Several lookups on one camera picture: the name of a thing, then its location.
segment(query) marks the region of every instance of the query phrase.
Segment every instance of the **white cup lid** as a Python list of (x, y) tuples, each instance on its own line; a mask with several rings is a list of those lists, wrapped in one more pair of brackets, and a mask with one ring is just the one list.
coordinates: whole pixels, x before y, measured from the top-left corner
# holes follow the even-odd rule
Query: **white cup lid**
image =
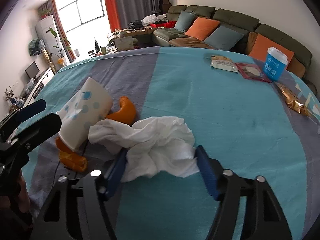
[(282, 53), (281, 51), (279, 51), (279, 49), (276, 49), (275, 47), (270, 47), (268, 49), (268, 53), (276, 58), (277, 60), (279, 60), (280, 62), (282, 62), (283, 64), (287, 64), (288, 63), (288, 57)]

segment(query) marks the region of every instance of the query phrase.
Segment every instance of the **computer screen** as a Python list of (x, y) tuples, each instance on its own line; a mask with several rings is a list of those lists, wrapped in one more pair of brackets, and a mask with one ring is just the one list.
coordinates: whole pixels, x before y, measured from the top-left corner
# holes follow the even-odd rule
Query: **computer screen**
[(26, 71), (28, 77), (31, 79), (31, 78), (35, 78), (40, 70), (39, 70), (37, 64), (35, 62), (33, 62), (29, 67), (27, 67), (27, 69), (25, 71)]

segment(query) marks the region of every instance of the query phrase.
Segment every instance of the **silver bolt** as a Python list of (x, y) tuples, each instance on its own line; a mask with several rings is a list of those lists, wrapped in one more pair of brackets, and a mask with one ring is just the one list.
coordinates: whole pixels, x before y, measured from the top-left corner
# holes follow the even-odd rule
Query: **silver bolt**
[(18, 141), (18, 138), (15, 138), (12, 142), (11, 145), (14, 145), (16, 143), (16, 141)]
[(0, 163), (0, 175), (4, 171), (4, 169), (5, 169), (5, 165)]
[(257, 177), (256, 177), (256, 180), (259, 181), (259, 182), (265, 182), (265, 181), (266, 181), (266, 178), (263, 177), (263, 176), (257, 176)]
[(91, 171), (90, 172), (90, 175), (92, 176), (92, 177), (97, 177), (97, 176), (99, 176), (101, 174), (101, 171), (99, 171), (99, 170), (94, 170), (94, 171)]
[(58, 179), (58, 182), (65, 182), (67, 180), (67, 177), (66, 176), (61, 176), (61, 177), (59, 177), (59, 179)]
[(226, 170), (223, 171), (223, 174), (226, 175), (226, 176), (232, 176), (233, 175), (233, 171), (226, 169)]

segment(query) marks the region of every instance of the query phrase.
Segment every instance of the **teal pillow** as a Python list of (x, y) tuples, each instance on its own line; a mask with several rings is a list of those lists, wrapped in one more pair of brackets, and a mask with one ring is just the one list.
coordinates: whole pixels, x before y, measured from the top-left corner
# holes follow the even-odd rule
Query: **teal pillow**
[(181, 11), (174, 28), (185, 33), (189, 29), (193, 19), (195, 18), (195, 15), (195, 13), (187, 13), (185, 11)]
[(204, 43), (220, 50), (230, 50), (239, 40), (242, 39), (244, 34), (238, 33), (225, 26), (220, 26), (216, 29), (208, 38), (204, 40)]

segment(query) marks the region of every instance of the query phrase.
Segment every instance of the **sectional couch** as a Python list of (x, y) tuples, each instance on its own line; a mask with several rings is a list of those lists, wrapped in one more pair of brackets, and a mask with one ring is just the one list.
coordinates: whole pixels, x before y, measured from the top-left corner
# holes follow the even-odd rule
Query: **sectional couch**
[[(215, 7), (177, 5), (169, 8), (167, 14), (168, 20), (177, 21), (181, 11), (194, 13), (195, 19), (197, 17), (203, 17), (220, 21), (220, 26), (242, 33), (244, 35), (243, 38), (241, 38), (230, 51), (249, 54), (257, 35), (261, 34), (271, 41), (294, 52), (291, 63), (287, 68), (288, 71), (291, 71), (302, 78), (310, 67), (312, 54), (304, 45), (276, 28), (261, 24), (259, 19), (235, 11), (224, 9), (216, 10)], [(159, 46), (215, 49), (205, 42), (194, 37), (189, 37), (175, 28), (155, 30), (152, 34), (152, 41)]]

